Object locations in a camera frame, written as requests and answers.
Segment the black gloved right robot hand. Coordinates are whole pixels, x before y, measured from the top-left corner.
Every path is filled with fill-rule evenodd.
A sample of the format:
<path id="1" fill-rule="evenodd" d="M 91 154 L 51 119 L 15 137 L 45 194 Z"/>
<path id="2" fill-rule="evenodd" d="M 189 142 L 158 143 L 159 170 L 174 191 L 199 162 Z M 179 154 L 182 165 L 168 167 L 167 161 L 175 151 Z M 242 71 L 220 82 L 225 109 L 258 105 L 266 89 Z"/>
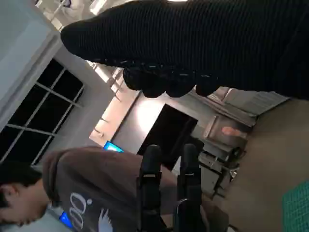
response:
<path id="1" fill-rule="evenodd" d="M 306 0 L 137 0 L 63 28 L 65 48 L 156 98 L 220 87 L 309 98 Z"/>

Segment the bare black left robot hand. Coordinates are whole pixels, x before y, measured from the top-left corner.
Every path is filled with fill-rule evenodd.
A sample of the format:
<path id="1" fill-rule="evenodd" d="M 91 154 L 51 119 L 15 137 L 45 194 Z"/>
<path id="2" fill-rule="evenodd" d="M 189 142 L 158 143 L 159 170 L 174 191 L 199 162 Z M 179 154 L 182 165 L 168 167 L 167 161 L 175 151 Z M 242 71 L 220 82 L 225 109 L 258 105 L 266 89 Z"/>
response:
<path id="1" fill-rule="evenodd" d="M 198 151 L 193 144 L 185 144 L 177 177 L 177 205 L 172 225 L 167 226 L 161 208 L 161 148 L 148 146 L 137 178 L 137 231 L 139 232 L 205 232 L 201 210 L 201 170 Z"/>

